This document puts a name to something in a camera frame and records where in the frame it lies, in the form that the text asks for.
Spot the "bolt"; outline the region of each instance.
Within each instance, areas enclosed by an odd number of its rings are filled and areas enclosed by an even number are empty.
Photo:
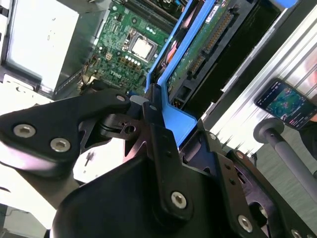
[[[70,149],[70,143],[64,138],[55,138],[51,141],[51,148],[56,152],[66,152]]]
[[[187,205],[186,198],[180,192],[173,192],[171,199],[172,203],[179,209],[184,209]]]
[[[20,124],[17,125],[14,129],[13,132],[16,136],[22,137],[22,138],[29,138],[35,135],[36,130],[34,127],[28,124]]]
[[[253,230],[252,224],[251,222],[248,220],[248,218],[246,218],[243,215],[239,215],[238,217],[238,222],[240,224],[240,226],[246,230],[248,233],[251,233]]]
[[[216,137],[214,134],[212,134],[212,133],[210,133],[210,137],[211,137],[213,140],[217,140],[217,137]]]
[[[243,155],[241,152],[239,152],[239,151],[236,152],[236,155],[237,155],[240,159],[243,159],[243,158],[244,158],[244,155]]]
[[[302,238],[301,234],[299,234],[297,230],[292,229],[291,232],[294,238]]]
[[[125,98],[124,98],[124,97],[122,97],[122,96],[120,96],[120,95],[117,95],[117,99],[118,99],[118,100],[120,100],[120,101],[122,101],[122,102],[124,102],[124,101],[125,101]]]
[[[150,108],[151,108],[152,110],[154,110],[154,111],[156,111],[156,110],[157,110],[157,108],[156,108],[156,107],[154,107],[154,106],[152,106],[152,105],[150,105]]]

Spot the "smartphone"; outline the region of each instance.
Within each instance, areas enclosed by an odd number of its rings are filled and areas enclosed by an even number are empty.
[[[317,114],[314,103],[280,79],[274,79],[255,99],[255,104],[296,130]]]

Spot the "motherboard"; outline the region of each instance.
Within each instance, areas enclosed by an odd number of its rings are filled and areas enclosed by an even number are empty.
[[[109,9],[84,74],[122,92],[143,95],[146,75],[169,35],[121,4],[113,2]]]

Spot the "cable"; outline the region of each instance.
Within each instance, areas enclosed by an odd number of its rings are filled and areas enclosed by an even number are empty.
[[[6,213],[3,213],[3,212],[0,212],[0,214],[3,216],[3,217],[9,217],[12,215],[12,212],[14,211],[17,211],[17,212],[21,212],[21,213],[25,213],[25,214],[29,214],[29,212],[25,212],[25,211],[21,211],[19,209],[13,209],[9,212],[9,214],[6,214]]]

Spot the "black bracket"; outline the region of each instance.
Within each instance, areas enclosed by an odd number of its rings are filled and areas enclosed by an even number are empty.
[[[0,141],[11,156],[2,156],[0,161],[42,177],[67,174],[81,153],[81,138],[86,131],[80,133],[80,123],[91,118],[125,113],[129,106],[130,100],[124,94],[107,89],[2,115]],[[16,129],[23,124],[34,129],[32,136],[19,136],[19,130],[29,129]],[[58,152],[52,148],[56,138],[68,141],[67,151]]]

